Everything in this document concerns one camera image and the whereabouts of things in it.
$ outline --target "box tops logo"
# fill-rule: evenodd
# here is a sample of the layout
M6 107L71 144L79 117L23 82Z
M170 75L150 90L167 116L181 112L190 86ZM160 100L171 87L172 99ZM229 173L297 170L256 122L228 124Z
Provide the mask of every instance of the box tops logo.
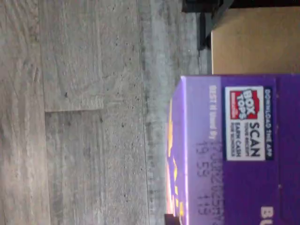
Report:
M230 91L230 116L232 120L255 120L259 112L256 90Z

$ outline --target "black object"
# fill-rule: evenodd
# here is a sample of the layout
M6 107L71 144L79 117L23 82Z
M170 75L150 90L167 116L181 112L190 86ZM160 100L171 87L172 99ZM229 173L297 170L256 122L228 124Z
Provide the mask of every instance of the black object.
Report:
M210 48L210 33L229 8L291 6L300 6L300 0L182 0L183 12L200 13L198 16L198 50Z
M173 214L165 214L165 225L180 225L179 217L175 217Z

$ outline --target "gray floor plank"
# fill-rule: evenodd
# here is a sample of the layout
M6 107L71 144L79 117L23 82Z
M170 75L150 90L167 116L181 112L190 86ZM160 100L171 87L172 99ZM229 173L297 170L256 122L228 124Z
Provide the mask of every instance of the gray floor plank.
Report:
M165 123L181 75L199 74L196 16L181 2L138 0L150 225L164 224Z
M99 111L46 113L52 225L105 224L105 149Z
M39 3L45 110L102 108L99 1Z
M141 138L122 140L118 111L46 113L52 225L148 224Z
M37 0L0 0L0 224L50 225Z
M136 1L102 0L99 14L107 145L107 224L148 225Z

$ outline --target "yellow lettering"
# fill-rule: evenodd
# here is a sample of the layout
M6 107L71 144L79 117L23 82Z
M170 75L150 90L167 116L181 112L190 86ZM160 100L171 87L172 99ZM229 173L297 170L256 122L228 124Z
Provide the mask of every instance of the yellow lettering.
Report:
M184 212L183 212L183 202L179 203L179 216L183 216Z
M169 128L168 128L168 157L171 156L172 146L173 146L173 121L172 121L172 99L171 99L170 110L169 110Z
M175 182L177 179L177 165L174 158L173 158L173 163L174 163L174 182Z

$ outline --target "white label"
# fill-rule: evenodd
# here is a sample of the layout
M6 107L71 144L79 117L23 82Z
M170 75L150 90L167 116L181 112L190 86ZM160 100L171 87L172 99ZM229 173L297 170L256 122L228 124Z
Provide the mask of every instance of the white label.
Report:
M226 158L264 161L264 87L225 88Z

